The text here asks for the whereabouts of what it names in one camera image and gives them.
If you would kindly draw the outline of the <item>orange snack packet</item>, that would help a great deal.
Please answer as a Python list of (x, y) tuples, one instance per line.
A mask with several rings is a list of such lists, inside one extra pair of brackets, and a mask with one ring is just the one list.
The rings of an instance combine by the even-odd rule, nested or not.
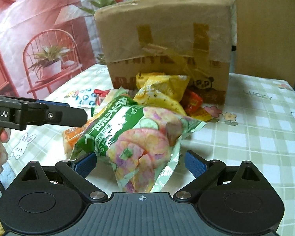
[(88, 125), (83, 127), (71, 127), (62, 133), (64, 154), (67, 159), (70, 158), (72, 150), (77, 143), (78, 139), (82, 136)]

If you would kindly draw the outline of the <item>green rice cracker bag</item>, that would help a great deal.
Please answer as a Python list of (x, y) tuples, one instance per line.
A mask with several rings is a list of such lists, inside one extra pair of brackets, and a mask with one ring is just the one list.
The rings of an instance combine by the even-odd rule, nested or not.
[(112, 166), (120, 190), (159, 192), (179, 162), (182, 139), (205, 125), (120, 95), (85, 129), (70, 158), (93, 152)]

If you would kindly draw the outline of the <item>red snack packet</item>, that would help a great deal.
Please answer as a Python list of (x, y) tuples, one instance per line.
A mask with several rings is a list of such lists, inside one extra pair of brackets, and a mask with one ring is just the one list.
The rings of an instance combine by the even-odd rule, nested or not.
[(95, 110), (97, 109), (97, 107), (101, 105), (101, 103), (104, 101), (109, 92), (110, 89), (104, 91), (100, 89), (94, 89), (93, 93), (95, 94), (95, 105), (91, 108), (92, 117), (95, 115)]

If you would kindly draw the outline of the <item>yellow chip bag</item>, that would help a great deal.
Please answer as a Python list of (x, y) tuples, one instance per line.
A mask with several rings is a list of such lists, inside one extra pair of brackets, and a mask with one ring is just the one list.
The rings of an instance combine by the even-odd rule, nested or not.
[(185, 75), (166, 75), (164, 73), (139, 73), (136, 75), (138, 92), (134, 101), (141, 105), (165, 108), (186, 115), (180, 105), (190, 77)]

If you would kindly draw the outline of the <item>white blue snack packet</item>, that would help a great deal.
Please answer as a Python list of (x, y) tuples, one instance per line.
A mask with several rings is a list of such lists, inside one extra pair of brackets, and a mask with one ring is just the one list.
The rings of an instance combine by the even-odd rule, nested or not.
[(96, 106), (96, 94), (92, 88), (70, 91), (64, 96), (65, 103), (77, 108), (92, 108)]

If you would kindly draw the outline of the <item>red printed backdrop cloth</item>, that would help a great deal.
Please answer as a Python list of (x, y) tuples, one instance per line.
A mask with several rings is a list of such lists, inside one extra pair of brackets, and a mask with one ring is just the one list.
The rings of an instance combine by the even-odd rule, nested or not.
[(0, 94), (44, 98), (104, 62), (95, 12), (125, 0), (0, 0)]

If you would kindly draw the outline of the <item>cardboard box with plastic liner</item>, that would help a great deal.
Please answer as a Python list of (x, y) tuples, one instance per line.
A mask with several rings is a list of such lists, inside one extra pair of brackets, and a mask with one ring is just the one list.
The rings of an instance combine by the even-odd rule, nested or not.
[(103, 7), (95, 23), (115, 88), (139, 73), (190, 77), (204, 102), (223, 104), (231, 61), (233, 0), (132, 0)]

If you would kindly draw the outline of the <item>wooden panel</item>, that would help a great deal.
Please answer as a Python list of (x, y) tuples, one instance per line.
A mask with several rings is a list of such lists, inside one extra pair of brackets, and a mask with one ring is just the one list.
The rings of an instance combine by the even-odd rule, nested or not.
[(295, 0), (235, 0), (238, 74), (295, 85)]

